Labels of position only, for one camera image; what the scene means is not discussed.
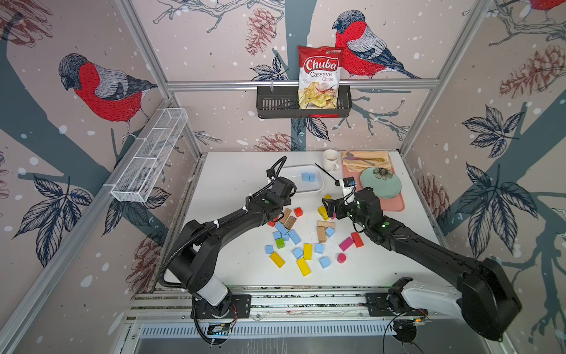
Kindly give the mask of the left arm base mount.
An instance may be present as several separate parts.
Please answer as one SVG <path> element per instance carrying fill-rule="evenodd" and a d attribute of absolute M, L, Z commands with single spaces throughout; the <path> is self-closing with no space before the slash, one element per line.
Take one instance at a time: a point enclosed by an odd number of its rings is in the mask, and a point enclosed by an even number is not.
<path fill-rule="evenodd" d="M 251 295 L 228 295 L 218 305 L 211 305 L 204 298 L 196 298 L 193 303 L 191 318 L 202 319 L 248 319 L 251 310 Z"/>

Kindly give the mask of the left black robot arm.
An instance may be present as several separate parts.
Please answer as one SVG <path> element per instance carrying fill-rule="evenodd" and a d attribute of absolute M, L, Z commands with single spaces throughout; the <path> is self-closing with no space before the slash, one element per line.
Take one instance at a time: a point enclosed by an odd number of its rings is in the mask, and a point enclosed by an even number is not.
<path fill-rule="evenodd" d="M 246 197 L 244 206 L 206 223 L 196 220 L 184 225 L 157 273 L 161 286 L 185 289 L 193 299 L 203 299 L 215 317 L 231 310 L 231 292 L 215 276 L 223 246 L 236 237 L 274 221 L 291 204 L 296 185 L 277 177 L 262 190 Z"/>

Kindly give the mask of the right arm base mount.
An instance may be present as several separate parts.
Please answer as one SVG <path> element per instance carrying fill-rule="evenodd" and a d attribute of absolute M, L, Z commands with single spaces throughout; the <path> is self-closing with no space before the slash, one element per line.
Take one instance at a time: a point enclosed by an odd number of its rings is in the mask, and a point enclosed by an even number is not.
<path fill-rule="evenodd" d="M 427 317 L 425 309 L 410 306 L 401 294 L 366 293 L 366 306 L 370 317 L 414 316 Z"/>

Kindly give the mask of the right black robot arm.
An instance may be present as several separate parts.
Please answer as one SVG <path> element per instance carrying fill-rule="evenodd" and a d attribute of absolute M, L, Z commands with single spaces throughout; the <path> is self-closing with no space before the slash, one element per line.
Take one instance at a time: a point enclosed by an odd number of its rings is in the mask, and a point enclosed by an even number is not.
<path fill-rule="evenodd" d="M 491 260 L 478 261 L 445 249 L 418 235 L 400 221 L 383 214 L 371 187 L 341 199 L 323 199 L 329 216 L 349 218 L 370 240 L 404 255 L 448 281 L 461 297 L 456 304 L 464 321 L 476 333 L 501 340 L 523 306 L 503 267 Z"/>

